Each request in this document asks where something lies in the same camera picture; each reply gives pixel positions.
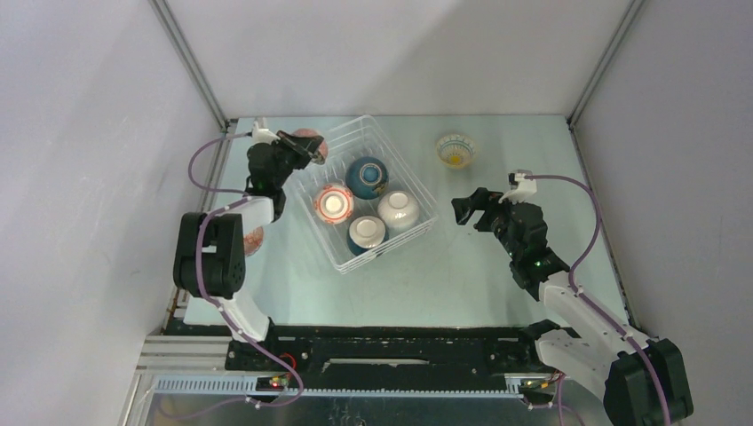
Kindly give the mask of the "yellow patterned bowl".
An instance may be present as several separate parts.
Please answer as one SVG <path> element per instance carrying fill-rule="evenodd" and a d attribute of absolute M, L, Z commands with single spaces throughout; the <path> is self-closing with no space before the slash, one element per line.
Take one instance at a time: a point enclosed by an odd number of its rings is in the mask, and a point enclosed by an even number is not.
<path fill-rule="evenodd" d="M 435 152 L 440 162 L 453 170 L 470 166 L 477 153 L 475 141 L 464 134 L 447 134 L 435 143 Z"/>

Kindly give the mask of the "blue zigzag orange-inside bowl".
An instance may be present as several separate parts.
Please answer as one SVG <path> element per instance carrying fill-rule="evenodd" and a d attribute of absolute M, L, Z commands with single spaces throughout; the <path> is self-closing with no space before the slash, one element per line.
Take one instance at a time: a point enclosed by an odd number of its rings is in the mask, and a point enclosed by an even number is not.
<path fill-rule="evenodd" d="M 253 256 L 263 245 L 265 237 L 264 228 L 257 227 L 243 236 L 243 253 L 246 257 Z"/>

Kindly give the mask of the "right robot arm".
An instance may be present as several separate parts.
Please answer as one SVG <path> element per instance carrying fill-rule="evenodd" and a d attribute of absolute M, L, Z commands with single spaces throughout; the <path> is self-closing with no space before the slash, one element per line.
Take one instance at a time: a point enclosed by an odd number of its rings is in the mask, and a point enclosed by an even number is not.
<path fill-rule="evenodd" d="M 548 245 L 540 207 L 518 200 L 512 191 L 484 187 L 451 204 L 459 225 L 481 212 L 474 228 L 501 243 L 514 281 L 576 332 L 571 336 L 557 326 L 541 326 L 540 335 L 516 348 L 522 367 L 538 371 L 546 365 L 572 378 L 601 400 L 614 425 L 671 425 L 694 413 L 680 349 L 619 321 L 572 280 L 572 267 Z"/>

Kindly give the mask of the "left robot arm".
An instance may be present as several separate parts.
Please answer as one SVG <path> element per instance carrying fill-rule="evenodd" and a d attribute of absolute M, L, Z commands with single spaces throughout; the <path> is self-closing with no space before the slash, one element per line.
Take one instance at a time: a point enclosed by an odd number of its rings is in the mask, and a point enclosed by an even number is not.
<path fill-rule="evenodd" d="M 180 218 L 172 274 L 177 288 L 218 310 L 235 339 L 250 342 L 247 359 L 266 370 L 279 362 L 281 346 L 266 336 L 271 319 L 259 308 L 244 312 L 235 298 L 246 276 L 244 238 L 280 219 L 287 179 L 311 163 L 323 164 L 327 150 L 316 130 L 261 129 L 246 135 L 252 143 L 244 189 L 223 207 Z"/>

